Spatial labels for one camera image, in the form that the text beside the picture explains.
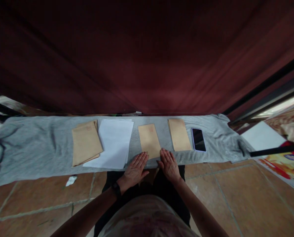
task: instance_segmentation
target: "black pants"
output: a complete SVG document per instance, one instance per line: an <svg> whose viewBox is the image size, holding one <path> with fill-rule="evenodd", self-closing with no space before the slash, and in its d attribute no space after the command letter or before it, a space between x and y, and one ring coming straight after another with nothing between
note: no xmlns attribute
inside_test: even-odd
<svg viewBox="0 0 294 237"><path fill-rule="evenodd" d="M183 180L184 178L184 168L185 166L179 166L179 172ZM114 182L116 182L124 172L109 171L107 175L107 181L103 187L102 192L106 191ZM132 200L135 197L153 194L163 200L165 200L174 211L180 216L180 218L190 226L190 212L187 209L185 203L181 199L180 195L173 187L172 183L167 180L163 171L160 169L157 173L154 184L150 189L140 189L139 185L129 188L120 199L118 199L97 221L94 227L94 237L97 237L101 232L102 228L108 223L108 221L114 216L114 214L126 203Z"/></svg>

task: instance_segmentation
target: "wrist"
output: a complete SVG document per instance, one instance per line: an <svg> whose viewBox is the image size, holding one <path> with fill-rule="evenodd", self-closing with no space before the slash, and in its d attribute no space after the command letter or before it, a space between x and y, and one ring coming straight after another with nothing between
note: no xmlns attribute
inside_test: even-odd
<svg viewBox="0 0 294 237"><path fill-rule="evenodd" d="M120 186L121 195L123 195L126 192L126 190L129 189L129 187L127 186L126 177L122 176L116 182Z"/></svg>
<svg viewBox="0 0 294 237"><path fill-rule="evenodd" d="M174 187L177 187L177 186L179 186L183 182L184 182L184 180L180 176L178 179L176 179L175 181L173 181L172 184L173 184Z"/></svg>

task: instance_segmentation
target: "stack of envelopes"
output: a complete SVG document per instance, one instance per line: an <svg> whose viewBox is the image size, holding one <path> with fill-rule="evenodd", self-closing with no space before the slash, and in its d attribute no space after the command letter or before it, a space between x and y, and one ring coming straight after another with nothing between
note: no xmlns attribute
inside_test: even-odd
<svg viewBox="0 0 294 237"><path fill-rule="evenodd" d="M78 124L72 129L72 137L74 142L72 166L98 158L103 152L97 120Z"/></svg>

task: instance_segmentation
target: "white sheet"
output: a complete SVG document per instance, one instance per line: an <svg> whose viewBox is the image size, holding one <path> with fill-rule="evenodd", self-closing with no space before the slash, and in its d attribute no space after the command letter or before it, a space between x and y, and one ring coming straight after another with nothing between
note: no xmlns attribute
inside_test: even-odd
<svg viewBox="0 0 294 237"><path fill-rule="evenodd" d="M249 142L256 151L276 148L286 141L263 121L244 132L241 136Z"/></svg>
<svg viewBox="0 0 294 237"><path fill-rule="evenodd" d="M132 121L103 119L98 133L104 151L100 153L100 157L84 163L83 166L123 169L128 159L133 125Z"/></svg>

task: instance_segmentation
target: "kraft envelope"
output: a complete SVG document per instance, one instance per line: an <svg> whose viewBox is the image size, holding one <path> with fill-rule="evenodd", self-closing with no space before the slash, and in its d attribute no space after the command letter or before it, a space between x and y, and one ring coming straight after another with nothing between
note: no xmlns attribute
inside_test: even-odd
<svg viewBox="0 0 294 237"><path fill-rule="evenodd" d="M189 136L183 119L169 119L168 125L171 133L174 151L191 150Z"/></svg>
<svg viewBox="0 0 294 237"><path fill-rule="evenodd" d="M142 151L147 151L149 159L160 156L160 143L154 124L138 126L140 145Z"/></svg>
<svg viewBox="0 0 294 237"><path fill-rule="evenodd" d="M97 120L95 120L95 121L90 121L90 122L86 122L86 123L80 123L80 124L77 125L77 127L81 127L81 126L89 125L89 124L91 124L91 123L94 123L95 129L96 129L97 132L98 132L98 121L97 121ZM100 157L100 153L97 154L97 155L95 155L94 157L91 157L91 158L85 160L84 162L80 163L80 165L83 164L83 163L88 162L89 160L93 160L93 159L98 158L98 157Z"/></svg>
<svg viewBox="0 0 294 237"><path fill-rule="evenodd" d="M72 130L74 141L73 166L99 157L103 151L97 132L97 120L77 125Z"/></svg>

